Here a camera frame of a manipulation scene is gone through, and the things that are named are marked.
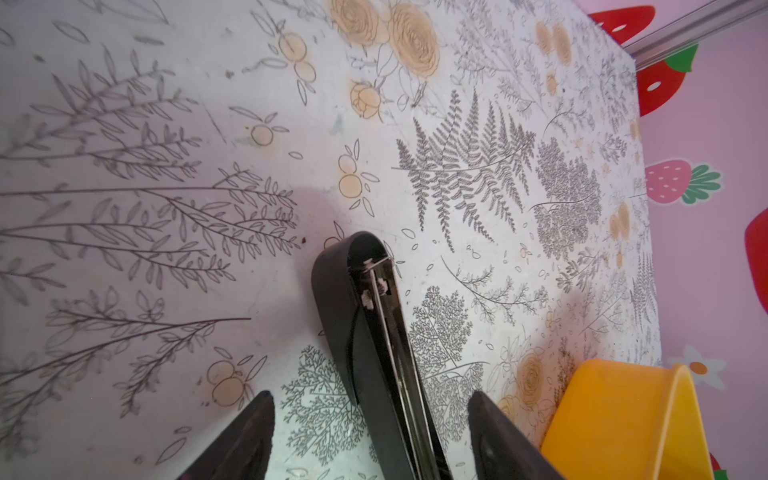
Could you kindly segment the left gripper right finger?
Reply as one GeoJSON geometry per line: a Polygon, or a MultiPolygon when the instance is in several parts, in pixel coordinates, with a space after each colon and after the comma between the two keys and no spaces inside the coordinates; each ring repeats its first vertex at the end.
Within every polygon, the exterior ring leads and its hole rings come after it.
{"type": "Polygon", "coordinates": [[[482,391],[469,399],[468,422],[478,479],[564,479],[482,391]]]}

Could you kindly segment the long black stapler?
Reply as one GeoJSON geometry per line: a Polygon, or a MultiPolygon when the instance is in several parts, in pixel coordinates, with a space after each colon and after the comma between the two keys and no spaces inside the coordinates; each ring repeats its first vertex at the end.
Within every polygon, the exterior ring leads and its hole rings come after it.
{"type": "Polygon", "coordinates": [[[384,243],[361,231],[326,248],[311,286],[331,356],[384,477],[451,478],[384,243]]]}

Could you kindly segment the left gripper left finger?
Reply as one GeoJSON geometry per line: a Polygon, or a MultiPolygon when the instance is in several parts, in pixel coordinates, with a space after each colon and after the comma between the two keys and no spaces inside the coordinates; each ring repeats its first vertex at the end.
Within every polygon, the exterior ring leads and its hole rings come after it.
{"type": "Polygon", "coordinates": [[[274,429],[274,398],[264,390],[240,411],[178,479],[264,479],[274,429]]]}

